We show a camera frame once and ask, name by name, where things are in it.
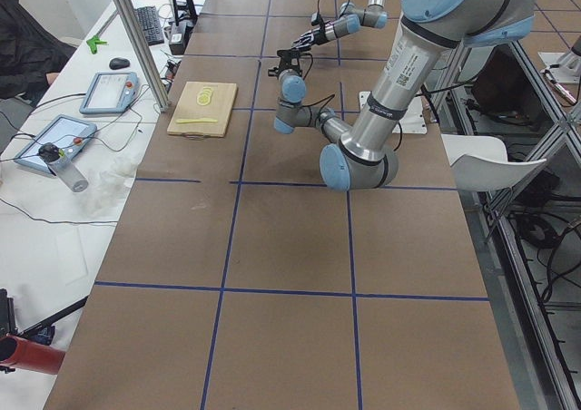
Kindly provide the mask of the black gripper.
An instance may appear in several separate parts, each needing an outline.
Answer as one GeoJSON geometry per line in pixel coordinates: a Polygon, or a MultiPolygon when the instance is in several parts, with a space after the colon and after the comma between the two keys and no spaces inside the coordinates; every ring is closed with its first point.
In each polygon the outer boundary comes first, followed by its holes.
{"type": "Polygon", "coordinates": [[[313,45],[323,45],[332,40],[332,28],[323,26],[301,34],[292,44],[299,51],[310,51],[313,45]]]}
{"type": "Polygon", "coordinates": [[[277,75],[278,78],[281,78],[284,73],[294,73],[301,77],[299,54],[283,54],[279,66],[268,70],[268,75],[277,75]]]}

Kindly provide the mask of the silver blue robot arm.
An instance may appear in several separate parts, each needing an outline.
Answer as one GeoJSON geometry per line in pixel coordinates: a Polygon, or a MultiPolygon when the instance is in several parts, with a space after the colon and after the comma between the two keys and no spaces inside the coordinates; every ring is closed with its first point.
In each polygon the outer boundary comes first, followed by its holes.
{"type": "Polygon", "coordinates": [[[320,154],[320,174],[334,190],[379,188],[396,176],[399,163],[386,144],[441,54],[459,44],[468,47],[505,44],[525,37],[533,27],[535,0],[401,0],[400,34],[358,119],[349,125],[327,107],[303,104],[306,85],[300,57],[363,27],[387,22],[385,0],[364,8],[351,2],[336,20],[311,18],[312,30],[279,50],[279,66],[269,74],[281,84],[274,127],[292,133],[298,127],[318,129],[328,140],[320,154]]]}
{"type": "Polygon", "coordinates": [[[297,38],[291,48],[305,52],[309,51],[313,45],[326,44],[343,36],[357,33],[362,26],[383,28],[388,20],[387,11],[384,9],[385,1],[369,0],[367,6],[361,8],[348,0],[341,5],[336,19],[325,21],[320,13],[320,0],[318,0],[317,11],[310,19],[312,29],[297,38]]]}

